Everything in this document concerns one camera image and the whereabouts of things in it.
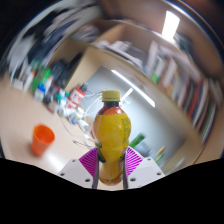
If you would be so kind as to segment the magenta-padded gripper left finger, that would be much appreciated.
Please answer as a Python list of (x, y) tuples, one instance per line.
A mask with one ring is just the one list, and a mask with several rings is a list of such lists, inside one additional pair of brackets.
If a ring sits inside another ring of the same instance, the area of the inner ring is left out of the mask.
[(97, 149), (91, 149), (79, 159), (71, 159), (58, 173), (58, 176), (81, 187), (96, 189), (99, 180)]

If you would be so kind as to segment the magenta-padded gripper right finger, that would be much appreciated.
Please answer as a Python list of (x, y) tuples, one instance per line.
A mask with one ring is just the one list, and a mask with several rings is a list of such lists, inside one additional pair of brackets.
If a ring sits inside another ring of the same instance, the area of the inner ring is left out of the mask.
[(143, 157), (131, 147), (124, 156), (123, 188), (135, 189), (163, 178), (165, 174), (152, 157)]

